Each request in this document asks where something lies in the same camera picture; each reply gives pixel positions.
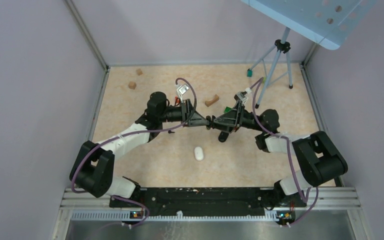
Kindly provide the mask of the black earbud charging case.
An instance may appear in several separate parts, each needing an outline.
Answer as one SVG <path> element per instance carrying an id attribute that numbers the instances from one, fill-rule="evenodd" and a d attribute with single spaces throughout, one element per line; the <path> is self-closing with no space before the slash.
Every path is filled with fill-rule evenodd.
<path id="1" fill-rule="evenodd" d="M 227 132 L 220 132 L 220 134 L 218 135 L 218 141 L 220 143 L 224 143 L 228 139 L 229 135 L 230 134 Z"/>

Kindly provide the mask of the white earbud charging case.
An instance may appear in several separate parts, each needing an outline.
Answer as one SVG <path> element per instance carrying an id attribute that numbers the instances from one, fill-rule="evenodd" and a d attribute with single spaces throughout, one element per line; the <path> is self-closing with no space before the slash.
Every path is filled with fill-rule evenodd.
<path id="1" fill-rule="evenodd" d="M 195 147 L 193 152 L 194 152 L 194 158 L 197 161 L 202 161 L 205 158 L 204 151 L 203 151 L 202 147 L 200 147 L 200 146 Z"/>

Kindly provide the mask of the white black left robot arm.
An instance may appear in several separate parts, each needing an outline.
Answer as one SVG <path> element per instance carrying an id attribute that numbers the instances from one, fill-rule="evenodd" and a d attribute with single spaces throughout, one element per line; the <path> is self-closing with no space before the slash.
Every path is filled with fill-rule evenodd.
<path id="1" fill-rule="evenodd" d="M 163 92 L 154 92 L 144 113 L 129 128 L 107 140 L 98 143 L 88 140 L 81 145 L 69 175 L 71 186 L 79 187 L 81 192 L 96 198 L 120 196 L 127 206 L 134 207 L 141 198 L 137 191 L 139 185 L 126 177 L 116 177 L 115 161 L 155 139 L 164 131 L 164 123 L 179 122 L 180 127 L 210 128 L 211 121 L 210 116 L 199 114 L 189 99 L 174 106 L 169 104 Z"/>

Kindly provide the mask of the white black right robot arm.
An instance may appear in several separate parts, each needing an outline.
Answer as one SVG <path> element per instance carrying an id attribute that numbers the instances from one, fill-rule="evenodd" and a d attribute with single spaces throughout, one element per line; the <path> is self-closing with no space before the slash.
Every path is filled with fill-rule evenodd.
<path id="1" fill-rule="evenodd" d="M 257 148 L 266 153 L 285 153 L 296 157 L 299 170 L 291 168 L 292 175 L 274 184 L 273 200 L 279 206 L 287 206 L 294 194 L 303 194 L 348 172 L 348 164 L 326 132 L 310 135 L 281 134 L 279 114 L 267 109 L 255 115 L 241 102 L 221 116 L 209 118 L 211 127 L 221 131 L 221 140 L 241 127 L 260 131 L 255 137 Z"/>

